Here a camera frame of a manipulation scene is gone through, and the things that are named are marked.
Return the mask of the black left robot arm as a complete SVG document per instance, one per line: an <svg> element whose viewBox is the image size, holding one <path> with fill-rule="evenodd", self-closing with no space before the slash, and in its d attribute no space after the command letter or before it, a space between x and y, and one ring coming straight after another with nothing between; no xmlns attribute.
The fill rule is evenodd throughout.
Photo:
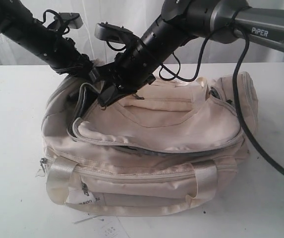
<svg viewBox="0 0 284 238"><path fill-rule="evenodd" d="M89 79L93 62L81 54L71 38L71 29L79 29L83 21L79 13L47 9L43 19L34 18L19 0L0 0L0 34L5 35L46 64L58 74Z"/></svg>

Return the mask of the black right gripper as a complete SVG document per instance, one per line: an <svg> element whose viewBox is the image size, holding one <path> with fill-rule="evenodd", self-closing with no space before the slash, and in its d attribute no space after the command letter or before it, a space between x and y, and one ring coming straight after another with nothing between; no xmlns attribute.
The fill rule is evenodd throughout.
<svg viewBox="0 0 284 238"><path fill-rule="evenodd" d="M100 106L109 107L121 97L151 85L156 79L153 73L161 63L160 49L132 47L118 53L113 62L94 66L90 79L97 91Z"/></svg>

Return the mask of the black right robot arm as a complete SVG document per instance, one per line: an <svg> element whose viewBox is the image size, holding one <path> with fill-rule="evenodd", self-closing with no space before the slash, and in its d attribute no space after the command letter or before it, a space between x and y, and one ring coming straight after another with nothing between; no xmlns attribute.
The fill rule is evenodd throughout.
<svg viewBox="0 0 284 238"><path fill-rule="evenodd" d="M153 72L179 47L196 38L230 44L237 39L284 53L284 10L252 8L245 0L167 0L142 37L101 22L96 38L124 44L114 62L91 71L103 82L98 95L107 107L154 81Z"/></svg>

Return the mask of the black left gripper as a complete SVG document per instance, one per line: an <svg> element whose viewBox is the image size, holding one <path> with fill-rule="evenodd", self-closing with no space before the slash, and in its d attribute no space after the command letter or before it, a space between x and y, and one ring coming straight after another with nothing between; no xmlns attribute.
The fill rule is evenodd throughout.
<svg viewBox="0 0 284 238"><path fill-rule="evenodd" d="M71 38L59 38L54 45L52 69L58 74L89 78L93 62L86 54L81 54L75 48Z"/></svg>

